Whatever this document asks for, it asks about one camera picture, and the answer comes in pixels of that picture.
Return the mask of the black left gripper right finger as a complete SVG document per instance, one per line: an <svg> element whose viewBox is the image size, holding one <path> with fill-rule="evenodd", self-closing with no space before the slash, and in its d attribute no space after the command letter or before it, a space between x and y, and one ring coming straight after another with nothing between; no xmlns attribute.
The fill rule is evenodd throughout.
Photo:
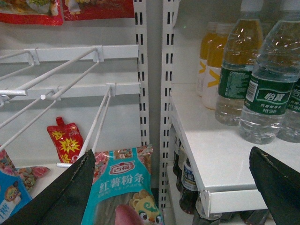
<svg viewBox="0 0 300 225"><path fill-rule="evenodd" d="M249 169L277 225L300 223L300 173L269 153L253 147Z"/></svg>

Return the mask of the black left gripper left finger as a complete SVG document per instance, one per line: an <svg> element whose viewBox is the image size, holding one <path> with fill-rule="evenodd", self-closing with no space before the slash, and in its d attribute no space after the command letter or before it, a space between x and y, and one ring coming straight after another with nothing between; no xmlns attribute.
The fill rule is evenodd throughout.
<svg viewBox="0 0 300 225"><path fill-rule="evenodd" d="M3 225L80 225L92 186L95 156L88 150Z"/></svg>

